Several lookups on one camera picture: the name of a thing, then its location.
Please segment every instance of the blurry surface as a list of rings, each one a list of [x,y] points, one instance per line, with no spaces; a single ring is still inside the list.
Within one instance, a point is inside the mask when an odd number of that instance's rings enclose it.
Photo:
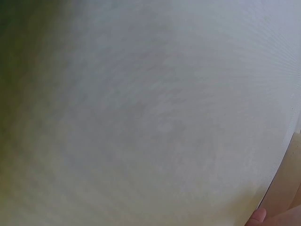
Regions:
[[[301,204],[301,134],[295,133],[260,206],[267,218]]]
[[[244,223],[300,113],[299,1],[2,4],[2,225]]]

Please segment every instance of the skin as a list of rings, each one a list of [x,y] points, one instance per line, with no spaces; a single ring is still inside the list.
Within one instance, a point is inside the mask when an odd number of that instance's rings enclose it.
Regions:
[[[301,226],[301,205],[269,219],[266,215],[263,208],[255,210],[245,226]]]

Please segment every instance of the beige wall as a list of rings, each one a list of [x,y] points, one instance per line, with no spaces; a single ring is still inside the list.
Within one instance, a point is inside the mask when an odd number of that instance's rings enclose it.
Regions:
[[[3,4],[1,225],[243,224],[300,114],[299,1]]]

